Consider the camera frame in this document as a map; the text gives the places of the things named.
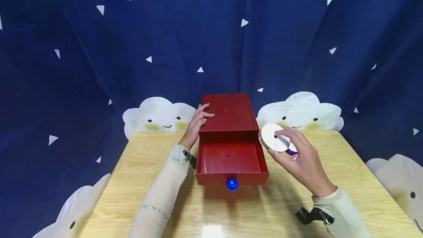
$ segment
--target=black clip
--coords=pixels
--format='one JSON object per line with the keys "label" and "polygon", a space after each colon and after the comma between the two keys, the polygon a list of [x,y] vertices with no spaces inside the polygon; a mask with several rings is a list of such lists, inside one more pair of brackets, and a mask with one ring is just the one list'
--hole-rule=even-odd
{"label": "black clip", "polygon": [[303,225],[310,224],[312,221],[323,221],[326,225],[330,225],[335,221],[334,218],[319,208],[313,208],[311,212],[308,212],[304,207],[301,207],[295,216]]}
{"label": "black clip", "polygon": [[197,158],[195,158],[192,154],[184,150],[184,155],[186,157],[186,161],[191,164],[192,168],[197,169]]}

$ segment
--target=white disc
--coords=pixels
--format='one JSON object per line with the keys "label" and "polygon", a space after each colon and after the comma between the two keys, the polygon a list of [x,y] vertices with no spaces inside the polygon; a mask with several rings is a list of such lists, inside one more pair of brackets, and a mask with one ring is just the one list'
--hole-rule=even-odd
{"label": "white disc", "polygon": [[278,124],[269,123],[266,124],[260,130],[260,143],[266,149],[272,149],[278,152],[285,152],[290,144],[288,137],[283,135],[276,136],[276,130],[283,130]]}

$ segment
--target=wooden table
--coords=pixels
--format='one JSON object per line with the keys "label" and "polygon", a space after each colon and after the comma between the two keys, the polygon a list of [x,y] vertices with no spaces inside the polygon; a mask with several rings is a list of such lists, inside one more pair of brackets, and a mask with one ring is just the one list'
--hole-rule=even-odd
{"label": "wooden table", "polygon": [[[125,238],[141,201],[183,133],[134,133],[82,230],[82,238]],[[343,187],[376,237],[418,237],[407,218],[350,145],[333,130],[304,131],[335,185]],[[196,155],[197,146],[192,149]],[[311,194],[265,152],[264,186],[197,184],[190,168],[163,237],[329,237],[322,222],[303,226],[294,214],[312,208]]]}

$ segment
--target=cloud cutout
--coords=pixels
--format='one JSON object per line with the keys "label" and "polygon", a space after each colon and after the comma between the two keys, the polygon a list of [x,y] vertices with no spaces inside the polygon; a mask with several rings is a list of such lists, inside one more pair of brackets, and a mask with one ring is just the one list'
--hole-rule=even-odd
{"label": "cloud cutout", "polygon": [[85,185],[75,191],[63,204],[56,222],[42,229],[33,238],[79,237],[82,226],[109,178],[110,174],[106,174],[94,186]]}
{"label": "cloud cutout", "polygon": [[184,131],[195,108],[185,103],[172,103],[162,97],[145,99],[139,108],[129,108],[123,113],[125,135],[128,140],[134,132]]}
{"label": "cloud cutout", "polygon": [[297,92],[285,101],[264,105],[258,111],[260,129],[268,123],[292,127],[297,130],[337,130],[344,125],[341,108],[330,103],[320,103],[311,92]]}
{"label": "cloud cutout", "polygon": [[423,167],[404,155],[373,158],[366,165],[423,233]]}

